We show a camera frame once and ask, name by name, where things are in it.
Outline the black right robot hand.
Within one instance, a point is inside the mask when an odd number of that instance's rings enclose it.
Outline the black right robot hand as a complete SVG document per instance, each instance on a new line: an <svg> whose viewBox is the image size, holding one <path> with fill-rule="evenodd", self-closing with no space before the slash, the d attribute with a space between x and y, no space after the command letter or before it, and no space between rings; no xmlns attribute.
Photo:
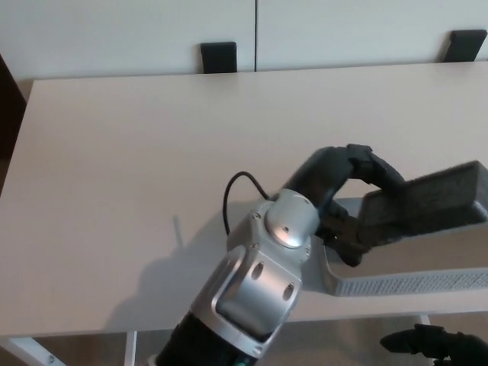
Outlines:
<svg viewBox="0 0 488 366"><path fill-rule="evenodd" d="M417 323L412 329L384 336L391 353L422 354L433 365L487 365L487 343L476 335L447 332L441 326Z"/></svg>

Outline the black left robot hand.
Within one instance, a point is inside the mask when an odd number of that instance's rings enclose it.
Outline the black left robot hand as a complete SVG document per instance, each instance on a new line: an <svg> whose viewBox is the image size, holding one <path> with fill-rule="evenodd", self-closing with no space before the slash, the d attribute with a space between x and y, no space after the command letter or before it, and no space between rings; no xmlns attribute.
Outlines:
<svg viewBox="0 0 488 366"><path fill-rule="evenodd" d="M315 236L321 238L324 246L334 249L346 265L354 268L361 264L363 254L369 252L373 244L367 241L359 220L334 200L350 179L374 185L390 197L397 196L405 185L402 175L371 147L348 144L315 151L283 188L301 194L313 204L319 215Z"/></svg>

